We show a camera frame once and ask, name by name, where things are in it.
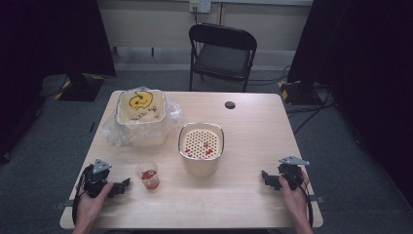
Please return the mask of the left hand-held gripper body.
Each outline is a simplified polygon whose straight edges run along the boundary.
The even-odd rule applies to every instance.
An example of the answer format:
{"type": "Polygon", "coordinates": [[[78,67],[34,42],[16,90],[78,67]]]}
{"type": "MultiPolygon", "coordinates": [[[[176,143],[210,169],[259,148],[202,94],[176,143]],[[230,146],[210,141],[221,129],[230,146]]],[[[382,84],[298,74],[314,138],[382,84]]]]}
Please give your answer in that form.
{"type": "Polygon", "coordinates": [[[90,197],[95,198],[99,195],[107,183],[111,167],[111,164],[96,158],[93,164],[89,164],[84,169],[85,180],[83,188],[90,197]]]}

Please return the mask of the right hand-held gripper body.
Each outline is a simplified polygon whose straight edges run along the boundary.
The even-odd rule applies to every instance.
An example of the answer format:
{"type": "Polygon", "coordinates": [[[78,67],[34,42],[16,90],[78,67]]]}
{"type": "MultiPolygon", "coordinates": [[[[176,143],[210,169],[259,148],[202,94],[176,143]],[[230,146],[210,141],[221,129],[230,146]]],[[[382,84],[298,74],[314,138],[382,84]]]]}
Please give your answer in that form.
{"type": "Polygon", "coordinates": [[[281,163],[279,165],[279,173],[287,180],[289,188],[295,190],[301,186],[304,181],[301,166],[307,167],[310,165],[310,162],[296,156],[281,158],[279,162],[281,163]]]}

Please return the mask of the person's left hand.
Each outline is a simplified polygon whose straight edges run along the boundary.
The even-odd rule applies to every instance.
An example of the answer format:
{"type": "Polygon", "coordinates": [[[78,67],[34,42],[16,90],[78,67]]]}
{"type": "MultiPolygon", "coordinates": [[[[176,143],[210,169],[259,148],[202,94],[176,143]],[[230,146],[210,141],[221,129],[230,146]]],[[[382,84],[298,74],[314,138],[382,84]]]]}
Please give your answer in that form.
{"type": "Polygon", "coordinates": [[[95,198],[91,198],[84,189],[81,189],[77,207],[76,227],[87,227],[94,224],[113,185],[113,182],[105,184],[95,198]]]}

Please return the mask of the person's right hand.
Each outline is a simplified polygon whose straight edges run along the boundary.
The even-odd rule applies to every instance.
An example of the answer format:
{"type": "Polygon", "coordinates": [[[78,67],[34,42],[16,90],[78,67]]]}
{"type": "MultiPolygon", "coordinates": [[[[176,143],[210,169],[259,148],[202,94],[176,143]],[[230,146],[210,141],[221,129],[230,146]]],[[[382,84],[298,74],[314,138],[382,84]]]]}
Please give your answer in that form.
{"type": "Polygon", "coordinates": [[[279,178],[282,186],[282,196],[290,217],[294,224],[308,224],[307,218],[307,198],[301,189],[291,190],[288,182],[284,177],[279,178]]]}

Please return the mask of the red food scraps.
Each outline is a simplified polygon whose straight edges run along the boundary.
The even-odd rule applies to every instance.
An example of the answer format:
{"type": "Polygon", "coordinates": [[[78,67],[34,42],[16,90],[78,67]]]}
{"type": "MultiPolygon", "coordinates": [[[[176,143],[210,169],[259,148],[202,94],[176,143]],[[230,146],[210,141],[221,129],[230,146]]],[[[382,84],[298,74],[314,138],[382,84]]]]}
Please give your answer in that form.
{"type": "Polygon", "coordinates": [[[142,173],[140,179],[146,189],[156,189],[160,184],[158,173],[155,170],[142,173]]]}

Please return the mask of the clear plastic cup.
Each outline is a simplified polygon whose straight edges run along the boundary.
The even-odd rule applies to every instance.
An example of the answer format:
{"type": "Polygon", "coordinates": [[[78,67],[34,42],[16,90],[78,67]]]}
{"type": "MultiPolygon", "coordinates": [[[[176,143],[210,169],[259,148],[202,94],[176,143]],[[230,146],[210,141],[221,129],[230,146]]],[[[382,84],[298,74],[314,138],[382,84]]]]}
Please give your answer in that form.
{"type": "Polygon", "coordinates": [[[141,174],[148,171],[148,170],[155,170],[158,173],[158,167],[153,162],[141,162],[141,163],[136,165],[135,173],[136,173],[136,176],[138,177],[138,179],[140,181],[141,181],[141,179],[140,179],[141,174]]]}

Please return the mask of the beige bin with smiley face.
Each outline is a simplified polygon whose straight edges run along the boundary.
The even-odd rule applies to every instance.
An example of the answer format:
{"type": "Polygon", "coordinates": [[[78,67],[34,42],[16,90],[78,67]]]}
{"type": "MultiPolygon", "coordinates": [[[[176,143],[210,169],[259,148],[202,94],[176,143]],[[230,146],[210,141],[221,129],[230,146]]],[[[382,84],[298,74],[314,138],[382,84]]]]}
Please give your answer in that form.
{"type": "Polygon", "coordinates": [[[131,146],[163,144],[166,140],[166,98],[160,90],[134,89],[120,94],[115,123],[131,146]]]}

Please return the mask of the clear plastic bag liner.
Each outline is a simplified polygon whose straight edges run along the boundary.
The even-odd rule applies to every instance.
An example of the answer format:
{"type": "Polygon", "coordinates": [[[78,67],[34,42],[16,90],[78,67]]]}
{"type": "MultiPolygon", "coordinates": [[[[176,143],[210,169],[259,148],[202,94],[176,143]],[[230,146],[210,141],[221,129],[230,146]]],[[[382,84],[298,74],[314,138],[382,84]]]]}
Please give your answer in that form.
{"type": "MultiPolygon", "coordinates": [[[[139,87],[136,89],[153,90],[147,87],[139,87]]],[[[164,95],[166,98],[167,130],[169,133],[181,121],[182,112],[177,102],[171,100],[165,93],[164,95]]],[[[117,124],[115,123],[116,108],[113,111],[113,113],[110,115],[110,117],[106,120],[106,122],[103,124],[104,140],[108,144],[114,145],[114,146],[130,145],[123,139],[123,137],[121,136],[121,131],[119,127],[117,126],[117,124]]]]}

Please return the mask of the beige bin with silver rim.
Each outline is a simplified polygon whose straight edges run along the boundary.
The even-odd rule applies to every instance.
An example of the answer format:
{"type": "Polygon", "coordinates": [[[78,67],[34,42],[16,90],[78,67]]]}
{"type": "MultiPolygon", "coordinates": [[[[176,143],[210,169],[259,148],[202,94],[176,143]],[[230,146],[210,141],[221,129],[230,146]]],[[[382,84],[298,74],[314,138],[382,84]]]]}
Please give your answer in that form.
{"type": "Polygon", "coordinates": [[[206,176],[210,176],[212,175],[218,168],[219,165],[219,160],[222,154],[213,159],[213,160],[195,160],[195,159],[190,159],[185,157],[180,149],[180,142],[183,138],[183,135],[186,132],[189,132],[190,130],[194,130],[194,129],[208,129],[208,130],[213,130],[213,131],[217,131],[220,132],[222,135],[222,143],[223,143],[223,151],[224,151],[224,133],[221,127],[219,127],[216,124],[212,124],[212,123],[188,123],[186,124],[180,131],[179,134],[179,140],[178,140],[178,151],[182,157],[182,161],[183,161],[183,165],[184,165],[184,169],[185,171],[191,175],[191,176],[195,176],[195,177],[206,177],[206,176]]]}

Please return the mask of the beige perforated strainer insert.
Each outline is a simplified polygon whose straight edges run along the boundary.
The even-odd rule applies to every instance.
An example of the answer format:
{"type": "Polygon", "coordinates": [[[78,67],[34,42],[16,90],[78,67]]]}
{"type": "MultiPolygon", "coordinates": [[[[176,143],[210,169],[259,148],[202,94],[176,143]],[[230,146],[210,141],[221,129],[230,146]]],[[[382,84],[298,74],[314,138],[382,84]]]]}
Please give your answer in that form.
{"type": "Polygon", "coordinates": [[[213,160],[222,154],[222,135],[208,129],[190,130],[183,135],[180,146],[181,153],[187,158],[213,160]]]}

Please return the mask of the black stand base yellow tape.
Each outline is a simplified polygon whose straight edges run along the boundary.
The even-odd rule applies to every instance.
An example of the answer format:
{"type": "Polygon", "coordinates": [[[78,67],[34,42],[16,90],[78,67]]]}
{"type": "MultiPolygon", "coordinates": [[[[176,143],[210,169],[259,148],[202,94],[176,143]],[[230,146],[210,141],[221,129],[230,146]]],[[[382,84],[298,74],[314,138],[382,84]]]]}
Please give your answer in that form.
{"type": "Polygon", "coordinates": [[[301,81],[278,83],[283,100],[290,105],[321,105],[316,89],[301,81]]]}
{"type": "Polygon", "coordinates": [[[104,81],[103,76],[90,74],[67,78],[57,91],[55,100],[93,102],[104,81]]]}

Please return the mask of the black folding chair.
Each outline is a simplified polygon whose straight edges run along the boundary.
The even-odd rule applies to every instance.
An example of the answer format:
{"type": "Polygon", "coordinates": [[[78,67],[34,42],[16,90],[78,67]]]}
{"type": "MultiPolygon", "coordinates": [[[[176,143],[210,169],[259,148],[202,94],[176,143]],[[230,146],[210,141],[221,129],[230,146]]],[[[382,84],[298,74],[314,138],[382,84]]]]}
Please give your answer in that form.
{"type": "Polygon", "coordinates": [[[246,90],[257,50],[257,41],[249,32],[213,23],[192,25],[188,32],[191,44],[189,90],[194,75],[241,82],[246,90]]]}

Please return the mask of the dark curtain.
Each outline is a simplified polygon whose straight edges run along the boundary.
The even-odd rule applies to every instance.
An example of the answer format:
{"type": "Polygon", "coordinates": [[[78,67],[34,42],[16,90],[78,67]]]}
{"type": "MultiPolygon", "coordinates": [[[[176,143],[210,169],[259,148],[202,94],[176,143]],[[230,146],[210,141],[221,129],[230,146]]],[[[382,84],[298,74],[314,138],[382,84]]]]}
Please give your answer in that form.
{"type": "Polygon", "coordinates": [[[116,74],[97,0],[0,0],[0,163],[55,74],[116,74]]]}
{"type": "Polygon", "coordinates": [[[413,206],[413,0],[313,0],[288,80],[332,86],[413,206]]]}

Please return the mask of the white wall outlet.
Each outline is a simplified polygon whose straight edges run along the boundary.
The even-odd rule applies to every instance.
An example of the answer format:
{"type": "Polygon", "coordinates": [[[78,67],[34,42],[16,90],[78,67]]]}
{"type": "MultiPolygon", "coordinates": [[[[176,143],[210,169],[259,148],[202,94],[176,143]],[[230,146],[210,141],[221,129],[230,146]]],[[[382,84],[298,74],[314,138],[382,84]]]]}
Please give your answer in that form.
{"type": "Polygon", "coordinates": [[[191,13],[209,14],[211,12],[211,2],[207,0],[190,0],[189,11],[191,13]]]}

